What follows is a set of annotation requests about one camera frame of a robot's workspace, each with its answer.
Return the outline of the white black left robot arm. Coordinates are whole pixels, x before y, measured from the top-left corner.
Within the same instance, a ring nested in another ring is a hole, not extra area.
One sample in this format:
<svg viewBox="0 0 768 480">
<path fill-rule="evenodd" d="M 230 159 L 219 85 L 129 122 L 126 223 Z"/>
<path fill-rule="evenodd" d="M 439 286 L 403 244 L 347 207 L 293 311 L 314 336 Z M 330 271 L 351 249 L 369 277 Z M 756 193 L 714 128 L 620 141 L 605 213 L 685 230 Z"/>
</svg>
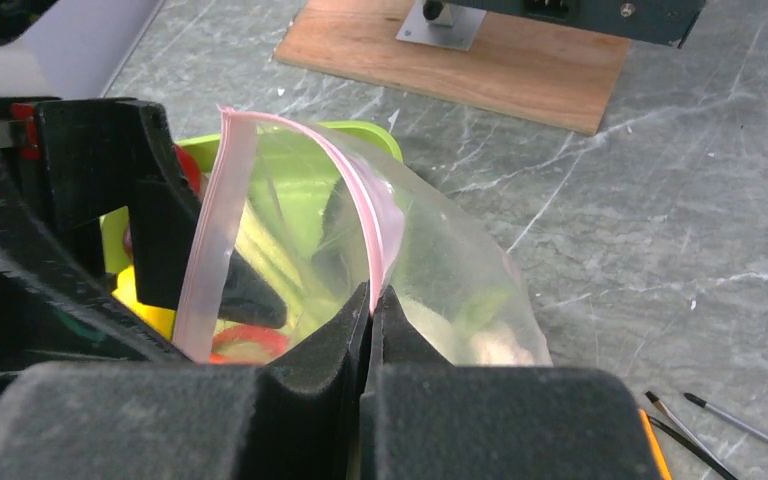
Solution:
<svg viewBox="0 0 768 480">
<path fill-rule="evenodd" d="M 180 361 L 113 296 L 101 219 L 128 217 L 136 294 L 174 307 L 198 218 L 165 109 L 107 97 L 148 1 L 0 1 L 0 396 L 50 361 Z"/>
</svg>

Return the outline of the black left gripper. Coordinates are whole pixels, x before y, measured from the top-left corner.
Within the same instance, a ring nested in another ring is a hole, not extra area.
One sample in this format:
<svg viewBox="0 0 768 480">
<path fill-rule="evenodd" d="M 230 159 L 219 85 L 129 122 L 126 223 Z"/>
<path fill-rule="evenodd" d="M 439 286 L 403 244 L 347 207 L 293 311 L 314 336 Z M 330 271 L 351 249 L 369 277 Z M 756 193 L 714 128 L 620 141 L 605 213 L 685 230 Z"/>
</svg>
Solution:
<svg viewBox="0 0 768 480">
<path fill-rule="evenodd" d="M 200 205 L 164 108 L 0 98 L 0 395 L 38 363 L 183 359 L 113 297 L 100 219 L 121 207 L 138 300 L 176 308 Z"/>
</svg>

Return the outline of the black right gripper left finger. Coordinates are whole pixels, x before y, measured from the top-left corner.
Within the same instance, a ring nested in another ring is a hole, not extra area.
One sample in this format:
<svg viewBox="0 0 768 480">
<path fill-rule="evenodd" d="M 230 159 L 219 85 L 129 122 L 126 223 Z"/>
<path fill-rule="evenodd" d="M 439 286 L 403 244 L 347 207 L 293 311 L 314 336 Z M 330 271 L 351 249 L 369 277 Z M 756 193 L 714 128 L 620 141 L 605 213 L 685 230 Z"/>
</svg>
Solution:
<svg viewBox="0 0 768 480">
<path fill-rule="evenodd" d="M 0 479 L 343 479 L 368 308 L 361 284 L 265 366 L 28 368 L 0 396 Z"/>
</svg>

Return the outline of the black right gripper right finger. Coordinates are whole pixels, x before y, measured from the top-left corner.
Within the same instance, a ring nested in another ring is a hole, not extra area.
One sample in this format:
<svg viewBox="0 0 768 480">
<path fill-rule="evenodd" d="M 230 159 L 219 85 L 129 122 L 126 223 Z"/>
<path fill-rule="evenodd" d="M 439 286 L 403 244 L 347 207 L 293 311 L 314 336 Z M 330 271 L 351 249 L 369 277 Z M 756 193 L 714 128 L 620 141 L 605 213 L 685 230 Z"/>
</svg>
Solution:
<svg viewBox="0 0 768 480">
<path fill-rule="evenodd" d="M 637 403 L 615 376 L 456 366 L 383 291 L 359 400 L 363 479 L 658 479 Z"/>
</svg>

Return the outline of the clear pink zip top bag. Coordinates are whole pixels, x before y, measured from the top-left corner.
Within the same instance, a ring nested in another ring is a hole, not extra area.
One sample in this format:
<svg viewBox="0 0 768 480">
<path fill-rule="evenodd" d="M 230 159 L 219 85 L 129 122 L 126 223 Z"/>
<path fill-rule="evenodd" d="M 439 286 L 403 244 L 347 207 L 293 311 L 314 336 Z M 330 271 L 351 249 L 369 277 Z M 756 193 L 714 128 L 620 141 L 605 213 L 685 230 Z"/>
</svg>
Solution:
<svg viewBox="0 0 768 480">
<path fill-rule="evenodd" d="M 171 337 L 190 359 L 208 362 L 214 334 L 232 323 L 277 330 L 289 351 L 366 284 L 369 314 L 394 289 L 408 321 L 454 364 L 551 364 L 510 256 L 403 162 L 319 125 L 228 106 L 220 113 Z M 322 236 L 310 254 L 264 160 L 273 146 L 290 147 L 302 164 L 326 159 L 339 174 L 314 217 Z"/>
</svg>

